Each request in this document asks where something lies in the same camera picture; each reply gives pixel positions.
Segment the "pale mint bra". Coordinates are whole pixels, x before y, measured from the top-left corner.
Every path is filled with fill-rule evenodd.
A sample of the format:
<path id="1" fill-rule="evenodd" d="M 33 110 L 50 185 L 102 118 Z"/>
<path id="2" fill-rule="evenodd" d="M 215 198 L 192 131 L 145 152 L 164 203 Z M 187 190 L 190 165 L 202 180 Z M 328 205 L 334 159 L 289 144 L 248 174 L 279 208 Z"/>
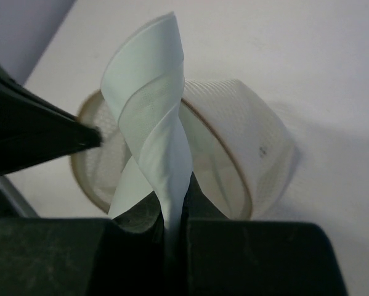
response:
<path id="1" fill-rule="evenodd" d="M 133 33 L 107 65 L 100 89 L 164 219 L 166 257 L 176 256 L 193 162 L 179 118 L 184 53 L 174 13 Z"/>

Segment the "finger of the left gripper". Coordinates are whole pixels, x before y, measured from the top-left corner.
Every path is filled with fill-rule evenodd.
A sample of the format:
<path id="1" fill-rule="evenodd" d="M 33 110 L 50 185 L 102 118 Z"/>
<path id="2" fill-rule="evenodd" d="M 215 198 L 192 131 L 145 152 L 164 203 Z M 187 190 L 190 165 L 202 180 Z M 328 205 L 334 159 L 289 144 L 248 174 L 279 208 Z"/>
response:
<path id="1" fill-rule="evenodd" d="M 101 145 L 101 133 L 29 92 L 0 66 L 0 176 Z"/>

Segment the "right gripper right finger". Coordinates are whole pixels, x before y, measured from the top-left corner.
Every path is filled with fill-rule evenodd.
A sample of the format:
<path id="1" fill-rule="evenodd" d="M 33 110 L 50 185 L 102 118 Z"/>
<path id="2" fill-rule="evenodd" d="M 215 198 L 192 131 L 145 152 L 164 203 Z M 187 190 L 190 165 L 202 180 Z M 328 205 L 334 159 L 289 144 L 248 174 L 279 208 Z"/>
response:
<path id="1" fill-rule="evenodd" d="M 173 295 L 347 295 L 333 246 L 313 223 L 230 220 L 191 177 Z"/>

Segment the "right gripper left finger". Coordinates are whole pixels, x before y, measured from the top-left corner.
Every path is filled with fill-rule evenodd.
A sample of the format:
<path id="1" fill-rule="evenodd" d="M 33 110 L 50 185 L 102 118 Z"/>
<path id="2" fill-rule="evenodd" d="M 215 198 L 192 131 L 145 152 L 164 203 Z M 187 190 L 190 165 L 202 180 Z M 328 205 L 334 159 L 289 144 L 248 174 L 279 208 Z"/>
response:
<path id="1" fill-rule="evenodd" d="M 0 193 L 0 295 L 162 295 L 155 194 L 117 218 L 21 218 Z"/>

